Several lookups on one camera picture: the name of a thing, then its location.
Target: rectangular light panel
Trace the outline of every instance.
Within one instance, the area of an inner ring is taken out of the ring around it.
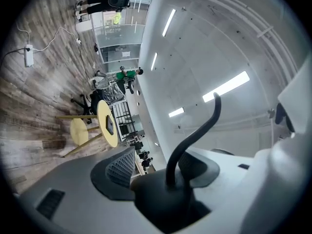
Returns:
[[[173,117],[182,113],[184,113],[183,107],[179,108],[178,110],[173,111],[172,113],[169,113],[169,117]]]
[[[167,21],[167,24],[166,24],[166,26],[165,26],[164,32],[162,32],[162,36],[163,36],[163,37],[166,36],[167,30],[168,30],[168,28],[169,28],[169,25],[170,25],[170,23],[171,23],[172,18],[173,18],[174,15],[175,15],[175,12],[176,12],[176,10],[173,9],[172,12],[171,12],[171,14],[170,14],[170,16],[169,16],[169,18],[168,18],[168,21]]]
[[[214,99],[214,92],[218,93],[220,96],[233,90],[234,88],[239,87],[240,85],[243,85],[249,81],[249,76],[246,73],[246,71],[240,73],[238,76],[235,76],[233,79],[225,82],[221,86],[217,87],[216,89],[213,89],[211,92],[205,94],[203,96],[203,99],[205,102],[208,102],[212,99]]]
[[[154,68],[154,64],[155,64],[155,61],[156,61],[156,58],[157,58],[157,52],[155,53],[155,56],[154,56],[154,60],[153,60],[153,63],[152,63],[152,67],[151,67],[151,70],[153,71],[153,68]]]

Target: table top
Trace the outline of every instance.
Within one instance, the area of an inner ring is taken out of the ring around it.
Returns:
[[[107,115],[109,115],[109,118],[111,119],[113,123],[113,128],[114,128],[113,135],[111,135],[106,129],[106,116]],[[117,136],[115,120],[111,112],[111,109],[109,108],[106,101],[104,100],[100,100],[99,103],[97,104],[97,119],[98,119],[98,124],[101,129],[101,132],[104,138],[106,139],[106,141],[108,142],[108,144],[112,147],[117,147],[118,136]]]
[[[70,135],[78,146],[89,140],[89,133],[86,124],[82,119],[73,119],[70,123]]]

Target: white power strip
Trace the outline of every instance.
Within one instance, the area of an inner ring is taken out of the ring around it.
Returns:
[[[28,44],[28,45],[26,45],[26,48],[30,49],[29,51],[27,49],[25,49],[25,63],[26,63],[26,67],[32,67],[34,65],[34,50],[33,50],[33,46]]]

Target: person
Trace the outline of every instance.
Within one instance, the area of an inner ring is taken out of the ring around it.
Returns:
[[[150,154],[150,151],[144,151],[143,153],[140,153],[138,156],[141,159],[147,159],[148,158],[148,154]]]
[[[148,159],[145,159],[144,161],[142,161],[142,167],[150,167],[151,165],[151,162],[152,162],[153,158],[148,158]]]
[[[83,5],[99,3],[88,7],[87,9],[80,10]],[[121,12],[124,8],[130,7],[129,0],[85,0],[76,4],[76,17],[80,19],[82,14],[92,14],[96,12],[116,11]]]
[[[92,79],[92,85],[94,86],[94,88],[96,89],[103,89],[107,86],[109,86],[110,81],[116,81],[116,80],[129,80],[129,79],[133,79],[134,77],[136,77],[136,75],[142,75],[143,74],[143,69],[141,69],[140,67],[133,71],[125,71],[124,67],[120,67],[121,72],[115,73],[115,74],[105,74],[100,72],[100,70],[98,70],[95,74],[95,77]]]

